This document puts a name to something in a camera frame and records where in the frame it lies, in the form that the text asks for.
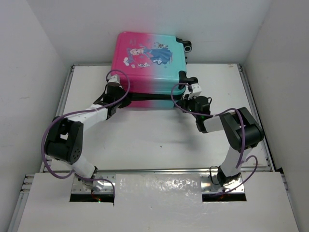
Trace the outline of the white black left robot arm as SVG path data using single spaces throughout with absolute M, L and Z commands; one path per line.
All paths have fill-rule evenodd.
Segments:
M 103 94 L 89 108 L 54 118 L 41 142 L 42 159 L 50 174 L 59 179 L 69 177 L 57 175 L 48 165 L 46 155 L 70 166 L 71 173 L 80 179 L 91 181 L 96 167 L 82 155 L 84 132 L 109 119 L 117 108 L 129 105 L 128 94 L 129 89 L 124 90 L 120 83 L 108 83 Z

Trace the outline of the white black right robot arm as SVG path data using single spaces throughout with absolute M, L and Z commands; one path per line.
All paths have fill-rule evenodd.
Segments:
M 246 107 L 228 109 L 217 115 L 210 112 L 211 98 L 204 96 L 185 97 L 176 102 L 183 112 L 194 116 L 201 133 L 223 131 L 229 143 L 229 150 L 218 167 L 218 185 L 224 186 L 238 179 L 242 164 L 251 150 L 263 139 L 264 132 Z

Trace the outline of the pink and teal kids suitcase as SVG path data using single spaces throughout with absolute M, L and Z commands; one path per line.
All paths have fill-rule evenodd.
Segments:
M 187 77 L 186 54 L 192 43 L 173 35 L 121 32 L 116 40 L 112 74 L 120 77 L 131 108 L 172 108 L 185 86 L 196 82 Z

